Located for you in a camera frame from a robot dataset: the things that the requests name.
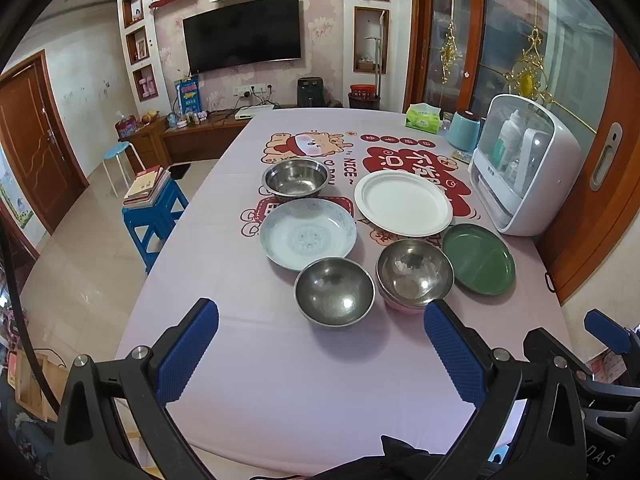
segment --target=flat screen tv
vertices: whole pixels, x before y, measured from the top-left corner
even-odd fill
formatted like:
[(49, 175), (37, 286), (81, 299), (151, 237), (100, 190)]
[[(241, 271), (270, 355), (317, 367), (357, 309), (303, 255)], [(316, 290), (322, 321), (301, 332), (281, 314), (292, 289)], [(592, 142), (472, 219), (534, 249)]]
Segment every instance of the flat screen tv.
[(254, 0), (182, 20), (192, 74), (225, 66), (300, 59), (298, 0)]

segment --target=screw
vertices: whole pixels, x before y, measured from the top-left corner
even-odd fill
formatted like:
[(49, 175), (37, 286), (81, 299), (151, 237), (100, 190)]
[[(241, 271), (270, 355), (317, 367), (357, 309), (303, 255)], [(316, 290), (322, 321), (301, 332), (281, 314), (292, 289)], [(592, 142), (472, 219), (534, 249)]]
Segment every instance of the screw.
[(558, 368), (566, 368), (566, 359), (561, 355), (557, 355), (556, 357), (554, 357), (554, 364)]
[(80, 354), (74, 359), (74, 366), (84, 366), (89, 362), (89, 357), (85, 354)]
[(511, 354), (504, 348), (494, 348), (494, 357), (497, 361), (506, 362), (511, 359)]
[(144, 359), (148, 353), (149, 353), (148, 346), (136, 346), (131, 351), (131, 357), (133, 357), (134, 359)]

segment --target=pink tablecloth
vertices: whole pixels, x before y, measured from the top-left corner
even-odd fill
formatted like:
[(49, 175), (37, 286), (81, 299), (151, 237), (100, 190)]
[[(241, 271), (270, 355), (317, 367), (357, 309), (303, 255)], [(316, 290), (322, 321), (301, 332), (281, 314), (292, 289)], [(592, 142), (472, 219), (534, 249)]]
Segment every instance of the pink tablecloth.
[[(344, 197), (369, 171), (400, 169), (447, 190), (454, 222), (493, 225), (468, 187), (467, 166), (448, 158), (445, 139), (403, 126), (388, 112), (306, 108), (252, 119), (196, 193), (140, 293), (118, 356), (151, 345), (200, 297), (220, 310), (220, 328), (169, 412), (192, 444), (265, 468), (314, 474), (382, 452), (380, 435), (446, 452), (472, 413), (460, 400), (422, 328), (421, 316), (389, 311), (380, 298), (344, 330), (311, 325), (293, 298), (294, 272), (272, 264), (258, 241), (274, 207), (260, 188), (269, 162), (317, 156), (333, 173), (324, 196)], [(372, 275), (382, 247), (396, 239), (364, 221), (350, 258)], [(522, 358), (526, 333), (543, 326), (568, 344), (556, 296), (528, 238), (504, 237), (517, 279), (511, 292), (484, 298), (454, 286), (446, 300), (491, 347)], [(439, 243), (438, 237), (432, 240)], [(513, 436), (514, 409), (502, 443)]]

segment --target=white appliance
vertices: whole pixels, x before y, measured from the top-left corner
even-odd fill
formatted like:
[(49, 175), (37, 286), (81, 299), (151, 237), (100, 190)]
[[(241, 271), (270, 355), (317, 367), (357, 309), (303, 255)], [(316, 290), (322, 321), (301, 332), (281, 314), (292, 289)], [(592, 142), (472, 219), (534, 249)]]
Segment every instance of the white appliance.
[[(498, 138), (516, 110), (522, 130), (509, 136), (513, 157), (504, 160), (504, 137)], [(569, 194), (579, 169), (578, 141), (549, 110), (517, 95), (492, 99), (469, 175), (498, 231), (514, 236), (543, 232)]]
[(261, 112), (268, 112), (269, 110), (273, 110), (273, 105), (255, 105), (248, 106), (247, 108), (240, 108), (236, 112), (236, 119), (251, 119), (255, 117), (257, 114)]

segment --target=blue gripper pad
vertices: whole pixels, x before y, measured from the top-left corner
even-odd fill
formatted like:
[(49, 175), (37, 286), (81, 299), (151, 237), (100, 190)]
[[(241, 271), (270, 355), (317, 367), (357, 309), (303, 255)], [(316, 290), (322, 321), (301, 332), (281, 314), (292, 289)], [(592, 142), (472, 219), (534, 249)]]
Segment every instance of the blue gripper pad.
[(631, 350), (631, 339), (627, 329), (596, 308), (584, 316), (584, 329), (618, 355), (627, 354)]
[[(486, 397), (485, 370), (460, 332), (440, 309), (438, 302), (444, 303), (444, 300), (431, 301), (424, 311), (424, 331), (438, 353), (460, 398), (479, 408)], [(457, 317), (456, 319), (460, 325), (459, 328), (466, 330), (462, 322)]]
[(218, 330), (218, 307), (200, 298), (178, 326), (164, 331), (153, 346), (149, 378), (161, 404), (178, 400)]

